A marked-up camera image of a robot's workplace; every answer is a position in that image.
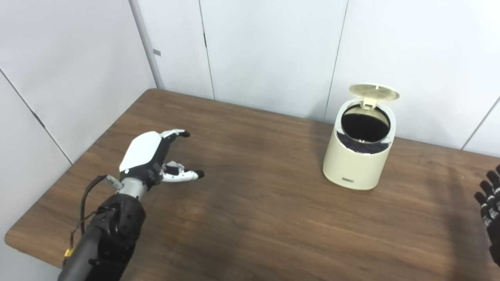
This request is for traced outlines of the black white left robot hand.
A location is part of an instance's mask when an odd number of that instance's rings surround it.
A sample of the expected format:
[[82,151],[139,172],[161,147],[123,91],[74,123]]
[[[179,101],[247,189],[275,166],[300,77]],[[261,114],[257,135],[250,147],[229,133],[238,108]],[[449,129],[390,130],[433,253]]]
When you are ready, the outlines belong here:
[[190,133],[182,129],[143,133],[132,140],[119,165],[120,182],[137,180],[147,190],[160,183],[181,183],[198,180],[205,176],[202,170],[186,169],[175,161],[165,163],[171,144],[179,137],[188,138]]

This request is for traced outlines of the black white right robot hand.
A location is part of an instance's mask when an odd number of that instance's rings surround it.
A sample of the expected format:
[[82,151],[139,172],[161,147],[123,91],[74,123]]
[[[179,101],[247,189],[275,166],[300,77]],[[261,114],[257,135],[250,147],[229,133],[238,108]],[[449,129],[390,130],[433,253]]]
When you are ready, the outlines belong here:
[[474,198],[480,205],[480,216],[490,240],[489,253],[500,265],[500,166],[486,173],[487,180],[480,182],[481,192]]

